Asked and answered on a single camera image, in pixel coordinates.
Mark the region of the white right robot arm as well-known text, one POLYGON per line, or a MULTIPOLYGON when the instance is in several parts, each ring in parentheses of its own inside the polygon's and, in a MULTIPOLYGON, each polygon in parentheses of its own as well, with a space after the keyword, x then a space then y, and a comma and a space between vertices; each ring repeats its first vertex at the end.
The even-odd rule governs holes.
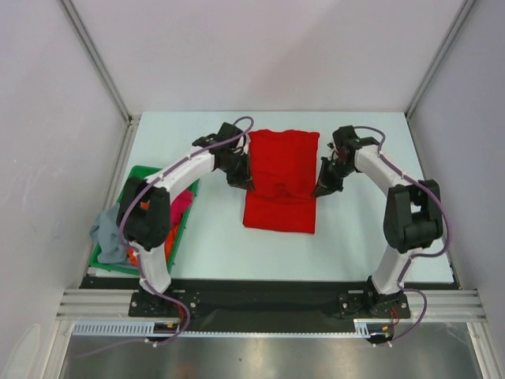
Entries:
POLYGON ((383 153, 384 139, 360 137, 357 127, 341 126, 332 134, 331 153, 321 159, 312 197, 343 190, 344 179, 365 174, 386 197, 383 234, 387 241, 381 262, 367 279, 361 304, 345 295, 339 301, 344 315, 365 313, 384 318, 399 308, 406 274, 413 260, 427 257, 426 249, 443 234, 440 187, 434 180, 418 181, 396 167, 383 153))

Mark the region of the red t shirt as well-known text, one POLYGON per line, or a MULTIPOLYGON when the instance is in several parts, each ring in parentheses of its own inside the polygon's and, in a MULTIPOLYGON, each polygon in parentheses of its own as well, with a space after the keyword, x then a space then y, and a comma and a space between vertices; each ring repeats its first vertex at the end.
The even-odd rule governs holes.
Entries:
POLYGON ((261 129, 249 134, 255 189, 245 196, 243 225, 266 231, 316 230, 317 151, 320 134, 261 129))

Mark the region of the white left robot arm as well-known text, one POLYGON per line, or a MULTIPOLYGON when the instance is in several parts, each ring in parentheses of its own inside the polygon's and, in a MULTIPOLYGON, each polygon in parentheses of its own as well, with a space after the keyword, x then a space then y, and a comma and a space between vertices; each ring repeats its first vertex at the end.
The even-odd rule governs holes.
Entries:
POLYGON ((216 170, 225 173, 229 186, 253 190, 249 158, 249 132, 253 126, 250 116, 224 122, 217 133, 197 138, 176 163, 146 178, 126 180, 119 202, 118 241, 136 254, 140 286, 149 293, 146 307, 155 315, 167 315, 174 304, 187 308, 166 291, 171 277, 165 255, 156 251, 170 233, 174 200, 216 170))

